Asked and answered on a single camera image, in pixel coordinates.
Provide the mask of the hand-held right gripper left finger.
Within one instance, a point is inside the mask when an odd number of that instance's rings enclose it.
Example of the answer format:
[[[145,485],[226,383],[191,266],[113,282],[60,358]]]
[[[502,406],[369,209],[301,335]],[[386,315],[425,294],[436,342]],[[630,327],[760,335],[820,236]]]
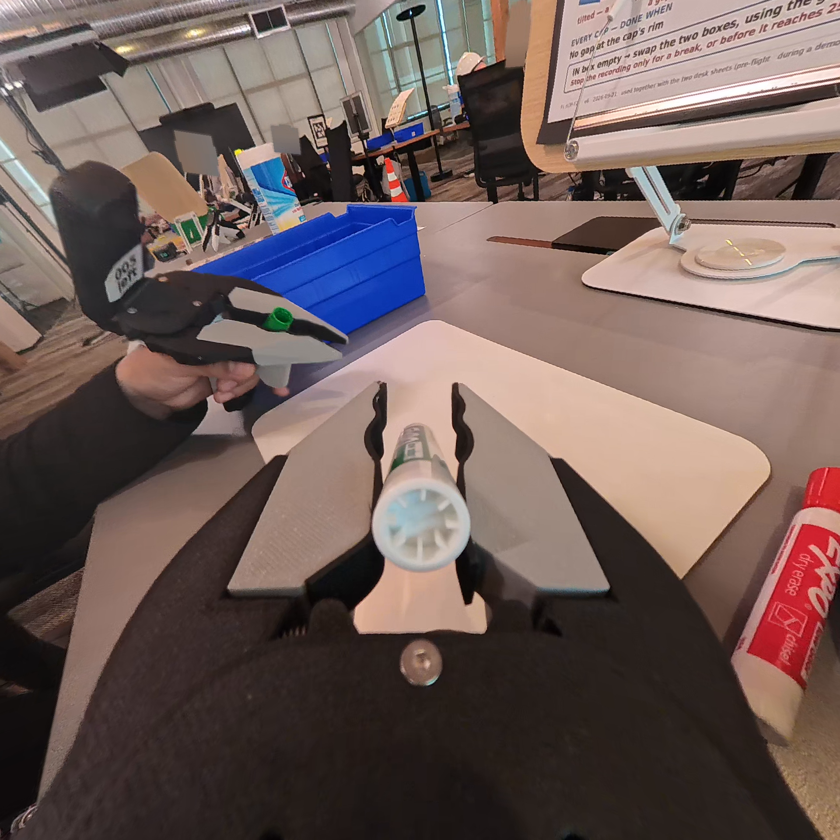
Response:
[[[332,570],[366,548],[386,410],[386,384],[374,382],[290,448],[227,585],[231,596],[321,597]]]

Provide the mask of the large blue plastic bin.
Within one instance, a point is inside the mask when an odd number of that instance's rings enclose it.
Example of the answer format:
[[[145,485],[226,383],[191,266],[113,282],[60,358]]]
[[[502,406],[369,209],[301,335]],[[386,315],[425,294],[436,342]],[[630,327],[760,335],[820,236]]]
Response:
[[[344,333],[426,293],[416,207],[351,204],[194,268],[274,291]]]

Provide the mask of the person's left forearm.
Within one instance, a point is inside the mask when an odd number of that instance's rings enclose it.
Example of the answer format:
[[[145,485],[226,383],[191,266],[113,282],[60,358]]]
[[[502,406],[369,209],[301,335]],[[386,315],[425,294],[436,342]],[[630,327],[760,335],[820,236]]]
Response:
[[[207,400],[163,419],[133,405],[116,365],[1,444],[1,574],[34,569],[75,538],[97,506],[185,441]]]

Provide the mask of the person's left hand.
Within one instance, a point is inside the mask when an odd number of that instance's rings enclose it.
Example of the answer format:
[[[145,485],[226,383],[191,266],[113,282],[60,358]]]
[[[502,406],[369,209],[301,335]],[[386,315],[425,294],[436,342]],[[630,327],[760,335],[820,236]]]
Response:
[[[253,364],[225,361],[207,366],[179,364],[140,345],[117,363],[122,394],[142,414],[166,419],[213,399],[227,405],[259,383]]]

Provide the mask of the white whiteboard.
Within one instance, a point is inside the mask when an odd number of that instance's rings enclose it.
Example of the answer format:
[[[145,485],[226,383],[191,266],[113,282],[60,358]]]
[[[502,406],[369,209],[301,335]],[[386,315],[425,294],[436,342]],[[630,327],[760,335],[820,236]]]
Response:
[[[329,419],[368,385],[387,387],[382,477],[408,424],[429,426],[457,477],[452,385],[464,383],[570,466],[683,578],[770,477],[756,445],[441,321],[423,322],[331,373],[254,426],[265,461]],[[455,562],[411,572],[385,560],[328,598],[355,606],[363,634],[487,629],[485,601],[465,602]]]

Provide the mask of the black television screen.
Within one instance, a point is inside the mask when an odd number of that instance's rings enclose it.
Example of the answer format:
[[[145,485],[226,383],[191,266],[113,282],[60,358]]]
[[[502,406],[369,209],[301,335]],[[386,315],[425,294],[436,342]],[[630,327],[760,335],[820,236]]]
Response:
[[[222,154],[229,165],[235,160],[236,150],[256,146],[236,103],[219,108],[212,103],[204,103],[164,114],[160,116],[158,126],[140,131],[139,136],[148,152],[163,154],[179,172],[183,172],[183,169],[175,148],[175,131],[211,137],[217,153]]]

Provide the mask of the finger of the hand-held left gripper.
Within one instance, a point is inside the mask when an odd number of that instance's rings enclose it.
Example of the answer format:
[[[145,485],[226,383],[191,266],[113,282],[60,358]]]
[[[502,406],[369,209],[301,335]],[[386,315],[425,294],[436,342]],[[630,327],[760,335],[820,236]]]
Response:
[[[333,325],[273,293],[236,287],[227,300],[230,317],[224,320],[224,343],[273,345],[313,339],[346,345],[349,341]]]
[[[256,365],[315,364],[342,357],[339,350],[319,339],[272,332],[248,322],[212,322],[203,327],[196,338],[246,348]]]

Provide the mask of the black white device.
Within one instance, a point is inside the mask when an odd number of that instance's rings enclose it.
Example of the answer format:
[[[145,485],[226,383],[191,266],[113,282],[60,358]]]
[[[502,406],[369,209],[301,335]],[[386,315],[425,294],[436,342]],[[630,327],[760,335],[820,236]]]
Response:
[[[207,216],[202,250],[216,252],[220,245],[231,244],[245,238],[245,232],[235,222],[226,219],[217,207],[211,207]]]

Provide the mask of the wipes canister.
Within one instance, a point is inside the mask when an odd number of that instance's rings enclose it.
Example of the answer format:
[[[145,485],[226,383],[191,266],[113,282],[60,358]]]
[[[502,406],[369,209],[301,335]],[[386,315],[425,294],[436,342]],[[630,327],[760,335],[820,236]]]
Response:
[[[236,150],[234,155],[273,235],[306,222],[281,154],[275,152],[272,144]]]

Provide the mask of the tan board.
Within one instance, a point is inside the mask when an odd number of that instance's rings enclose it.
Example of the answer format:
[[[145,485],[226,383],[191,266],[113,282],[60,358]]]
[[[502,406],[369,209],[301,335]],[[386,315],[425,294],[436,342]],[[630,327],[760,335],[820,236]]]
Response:
[[[145,204],[173,224],[179,217],[204,217],[206,202],[173,163],[159,152],[150,152],[121,170]]]

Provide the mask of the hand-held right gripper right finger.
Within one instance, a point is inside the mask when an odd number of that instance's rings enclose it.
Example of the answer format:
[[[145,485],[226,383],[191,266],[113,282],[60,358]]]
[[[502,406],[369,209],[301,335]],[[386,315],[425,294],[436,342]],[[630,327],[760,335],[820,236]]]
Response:
[[[470,516],[465,602],[601,596],[610,585],[548,452],[464,383],[451,390],[456,486]]]

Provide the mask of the red dry-erase marker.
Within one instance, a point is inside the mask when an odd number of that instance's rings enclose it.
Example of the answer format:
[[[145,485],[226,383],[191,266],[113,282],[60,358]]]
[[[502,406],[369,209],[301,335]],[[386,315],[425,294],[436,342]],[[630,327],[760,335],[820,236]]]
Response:
[[[839,578],[839,512],[800,509],[764,579],[731,665],[771,742],[787,743]]]

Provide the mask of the black mesh office chair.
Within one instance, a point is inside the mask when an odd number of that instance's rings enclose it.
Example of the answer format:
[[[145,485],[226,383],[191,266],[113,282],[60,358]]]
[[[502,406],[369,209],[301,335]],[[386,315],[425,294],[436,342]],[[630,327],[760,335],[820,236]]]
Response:
[[[354,180],[350,134],[347,122],[327,129],[332,200],[352,203],[358,199]]]
[[[516,186],[519,201],[526,200],[524,188],[530,186],[532,200],[539,200],[540,169],[522,138],[523,79],[523,68],[509,68],[505,61],[458,78],[472,133],[475,180],[492,203],[498,203],[501,186]]]

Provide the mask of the black light box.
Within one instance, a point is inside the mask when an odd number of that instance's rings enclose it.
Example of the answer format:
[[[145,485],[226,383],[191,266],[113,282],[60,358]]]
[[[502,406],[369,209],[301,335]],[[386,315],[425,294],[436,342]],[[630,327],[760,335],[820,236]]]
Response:
[[[103,43],[93,41],[33,56],[17,63],[28,99],[37,112],[47,112],[96,95],[107,86],[109,73],[123,77],[130,63]]]

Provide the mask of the white dry-erase marker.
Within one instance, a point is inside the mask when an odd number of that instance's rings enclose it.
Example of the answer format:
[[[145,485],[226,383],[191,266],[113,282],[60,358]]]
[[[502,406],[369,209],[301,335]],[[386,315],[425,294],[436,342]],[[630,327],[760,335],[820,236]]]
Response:
[[[464,551],[466,499],[429,426],[408,424],[397,439],[371,532],[382,556],[406,571],[440,570]]]

